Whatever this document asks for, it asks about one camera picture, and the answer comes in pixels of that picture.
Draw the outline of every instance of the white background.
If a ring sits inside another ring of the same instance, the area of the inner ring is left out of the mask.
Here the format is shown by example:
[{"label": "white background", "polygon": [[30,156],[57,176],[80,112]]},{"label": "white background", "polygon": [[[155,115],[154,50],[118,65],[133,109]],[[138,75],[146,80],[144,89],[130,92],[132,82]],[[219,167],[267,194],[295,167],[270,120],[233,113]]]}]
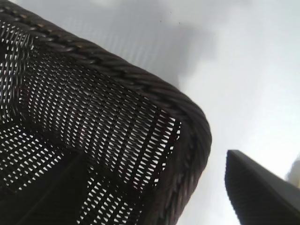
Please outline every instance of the white background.
[{"label": "white background", "polygon": [[299,0],[15,0],[189,95],[213,145],[179,225],[238,225],[228,149],[284,178],[300,150]]}]

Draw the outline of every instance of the wicker basket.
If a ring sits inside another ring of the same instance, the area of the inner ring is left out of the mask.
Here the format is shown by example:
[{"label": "wicker basket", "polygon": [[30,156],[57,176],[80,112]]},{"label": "wicker basket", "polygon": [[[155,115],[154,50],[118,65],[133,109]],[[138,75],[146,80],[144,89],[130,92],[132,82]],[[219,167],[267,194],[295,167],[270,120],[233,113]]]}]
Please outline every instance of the wicker basket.
[{"label": "wicker basket", "polygon": [[201,109],[6,0],[0,36],[0,224],[175,224],[210,153]]}]

